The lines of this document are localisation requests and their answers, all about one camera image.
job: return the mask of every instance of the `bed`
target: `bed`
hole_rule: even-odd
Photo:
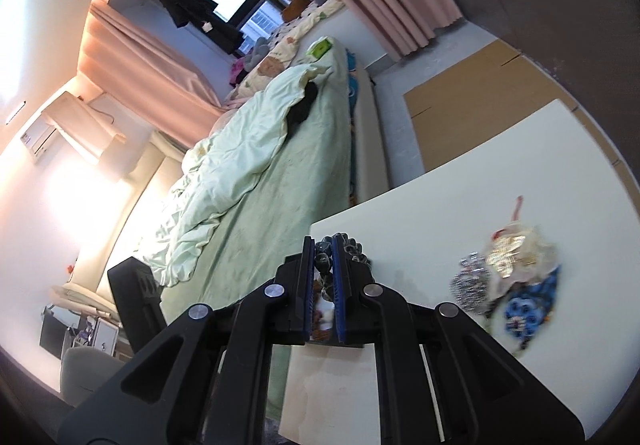
[[[334,41],[332,56],[346,57],[346,50]],[[292,65],[300,62],[299,56]],[[352,175],[351,119],[348,88],[318,95],[306,120],[275,155],[254,189],[223,216],[210,242],[203,248],[189,281],[162,292],[161,309],[168,322],[198,302],[214,309],[223,307],[273,277],[284,257],[300,251],[310,226],[350,206],[350,181],[355,183],[357,202],[364,202],[388,190],[385,157],[369,75],[361,65],[351,72],[358,83],[353,110],[355,172]],[[156,135],[146,152],[157,154],[164,147]],[[151,176],[139,179],[138,198],[127,200],[120,220],[107,230],[100,259],[90,267],[79,260],[79,276],[87,269],[100,269],[94,279],[97,297],[113,303],[106,270],[126,259],[136,245],[141,225],[149,212],[159,208],[168,190],[162,170],[175,171],[175,152],[151,168]],[[100,242],[91,244],[94,248]],[[287,377],[289,349],[274,349],[266,415],[279,419]]]

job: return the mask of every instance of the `cream upholstered headboard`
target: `cream upholstered headboard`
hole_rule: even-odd
[[[129,242],[138,237],[133,232],[143,230],[142,222],[151,222],[149,215],[159,211],[170,187],[182,176],[183,156],[159,133],[153,133],[136,168],[115,185],[110,213],[82,245],[73,276],[62,286],[69,300],[115,313],[106,271],[129,257],[124,255]]]

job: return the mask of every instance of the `gray floor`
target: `gray floor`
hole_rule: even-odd
[[[496,39],[466,22],[441,33],[431,44],[373,77],[391,187],[424,174],[404,94]]]

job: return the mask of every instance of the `ceiling light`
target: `ceiling light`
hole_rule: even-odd
[[[18,92],[24,50],[26,0],[0,0],[0,96],[9,100]]]
[[[11,114],[8,117],[6,117],[5,123],[8,124],[10,121],[14,120],[15,115],[20,113],[20,110],[24,107],[26,103],[27,102],[25,101],[20,102],[20,104],[18,104],[18,106],[11,112]]]

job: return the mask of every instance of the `silver sequined accessory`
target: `silver sequined accessory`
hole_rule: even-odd
[[[460,266],[462,269],[451,280],[451,293],[464,311],[482,315],[486,311],[490,278],[486,258],[473,251],[468,257],[460,259]]]

